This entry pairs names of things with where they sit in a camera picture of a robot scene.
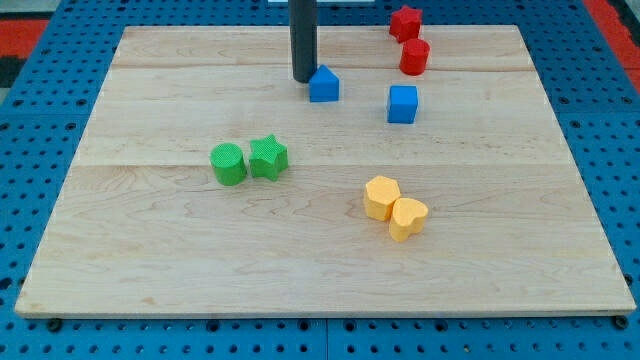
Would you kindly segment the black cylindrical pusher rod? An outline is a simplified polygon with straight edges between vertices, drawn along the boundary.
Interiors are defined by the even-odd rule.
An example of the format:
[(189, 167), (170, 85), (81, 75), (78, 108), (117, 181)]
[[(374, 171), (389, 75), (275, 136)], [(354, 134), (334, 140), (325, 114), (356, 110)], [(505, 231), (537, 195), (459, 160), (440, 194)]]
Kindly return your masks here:
[(289, 0), (293, 77), (308, 83), (317, 69), (317, 1)]

